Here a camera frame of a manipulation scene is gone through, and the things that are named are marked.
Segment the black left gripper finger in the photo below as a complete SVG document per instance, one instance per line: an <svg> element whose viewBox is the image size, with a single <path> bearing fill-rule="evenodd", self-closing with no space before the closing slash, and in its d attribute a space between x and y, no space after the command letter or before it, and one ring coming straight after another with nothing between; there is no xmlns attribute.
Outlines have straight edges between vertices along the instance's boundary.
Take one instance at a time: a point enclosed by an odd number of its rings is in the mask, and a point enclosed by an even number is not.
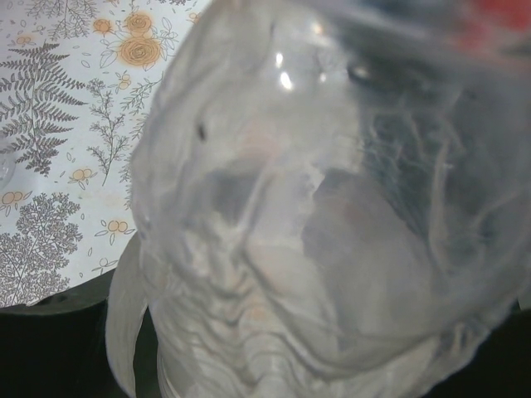
<svg viewBox="0 0 531 398"><path fill-rule="evenodd" d="M138 236L115 270L1 311L3 397L160 397Z"/></svg>

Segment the clear dark-label bottle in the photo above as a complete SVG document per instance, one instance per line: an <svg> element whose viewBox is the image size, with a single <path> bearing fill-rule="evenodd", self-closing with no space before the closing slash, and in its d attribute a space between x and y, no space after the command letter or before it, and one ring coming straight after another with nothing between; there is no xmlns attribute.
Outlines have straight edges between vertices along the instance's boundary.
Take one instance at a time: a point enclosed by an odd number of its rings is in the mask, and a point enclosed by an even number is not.
<svg viewBox="0 0 531 398"><path fill-rule="evenodd" d="M135 396L419 397L530 282L527 1L215 1L131 162L110 286Z"/></svg>

